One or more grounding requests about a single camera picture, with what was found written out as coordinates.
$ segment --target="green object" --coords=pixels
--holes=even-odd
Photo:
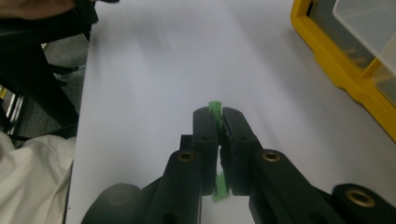
[[[214,192],[212,197],[214,202],[219,202],[222,199],[228,198],[229,194],[225,185],[225,176],[223,172],[216,176],[216,187],[217,193]]]
[[[212,101],[209,102],[209,112],[213,113],[216,120],[216,127],[218,130],[218,134],[221,132],[221,102],[220,101]]]

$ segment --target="black chair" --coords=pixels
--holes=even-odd
[[[52,73],[68,70],[48,64],[41,43],[79,34],[89,39],[90,30],[77,8],[38,21],[1,20],[0,84],[31,97],[61,126],[77,123],[78,113]]]

